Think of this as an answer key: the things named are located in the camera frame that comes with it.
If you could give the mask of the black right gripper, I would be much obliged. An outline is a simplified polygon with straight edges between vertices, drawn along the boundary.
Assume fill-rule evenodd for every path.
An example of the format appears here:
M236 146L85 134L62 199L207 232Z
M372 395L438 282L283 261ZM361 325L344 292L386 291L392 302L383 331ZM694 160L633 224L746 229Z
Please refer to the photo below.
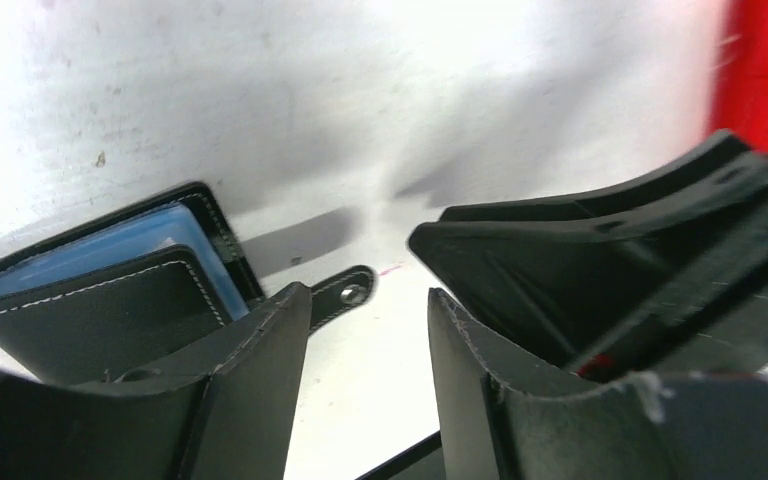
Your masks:
M478 322L555 367L598 382L768 370L766 154L602 217L439 218L410 250Z

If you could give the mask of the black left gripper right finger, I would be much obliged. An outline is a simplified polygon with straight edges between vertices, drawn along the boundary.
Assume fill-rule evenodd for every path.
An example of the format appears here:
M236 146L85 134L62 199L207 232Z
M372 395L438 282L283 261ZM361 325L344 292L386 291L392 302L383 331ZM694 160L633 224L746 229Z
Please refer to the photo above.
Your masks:
M450 479L768 479L768 373L592 383L428 293Z

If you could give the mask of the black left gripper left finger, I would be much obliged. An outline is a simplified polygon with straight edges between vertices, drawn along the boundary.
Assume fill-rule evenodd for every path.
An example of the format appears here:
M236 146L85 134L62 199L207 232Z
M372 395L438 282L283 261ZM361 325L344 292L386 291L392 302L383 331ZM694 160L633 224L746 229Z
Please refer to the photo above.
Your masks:
M0 371L0 479L281 478L311 313L294 282L112 382Z

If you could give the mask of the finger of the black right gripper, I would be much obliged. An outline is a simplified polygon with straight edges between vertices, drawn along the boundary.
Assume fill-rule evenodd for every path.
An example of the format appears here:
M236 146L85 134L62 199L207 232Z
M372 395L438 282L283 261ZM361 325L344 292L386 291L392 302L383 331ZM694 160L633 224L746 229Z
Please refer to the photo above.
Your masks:
M675 160L617 185L542 198L451 206L439 220L571 221L617 214L699 184L751 150L733 132L719 130Z

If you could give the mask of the black leather card holder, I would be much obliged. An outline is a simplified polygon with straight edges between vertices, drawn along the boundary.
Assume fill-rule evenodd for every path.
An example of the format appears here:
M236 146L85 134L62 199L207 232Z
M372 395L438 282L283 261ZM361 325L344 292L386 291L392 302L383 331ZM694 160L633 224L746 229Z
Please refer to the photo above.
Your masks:
M210 187L189 182L0 260L0 347L39 380L112 380L267 296Z

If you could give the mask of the red plastic bin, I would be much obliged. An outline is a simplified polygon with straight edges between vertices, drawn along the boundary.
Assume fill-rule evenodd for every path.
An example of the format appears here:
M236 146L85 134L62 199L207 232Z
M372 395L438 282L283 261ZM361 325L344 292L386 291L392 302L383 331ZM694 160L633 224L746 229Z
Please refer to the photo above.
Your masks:
M706 125L719 129L768 152L768 0L727 4Z

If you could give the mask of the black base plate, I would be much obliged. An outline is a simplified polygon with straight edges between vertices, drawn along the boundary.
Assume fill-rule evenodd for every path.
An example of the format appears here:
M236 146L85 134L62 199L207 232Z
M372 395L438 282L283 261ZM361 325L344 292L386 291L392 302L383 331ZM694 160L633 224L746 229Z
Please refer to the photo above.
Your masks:
M440 432L358 477L358 480L445 480Z

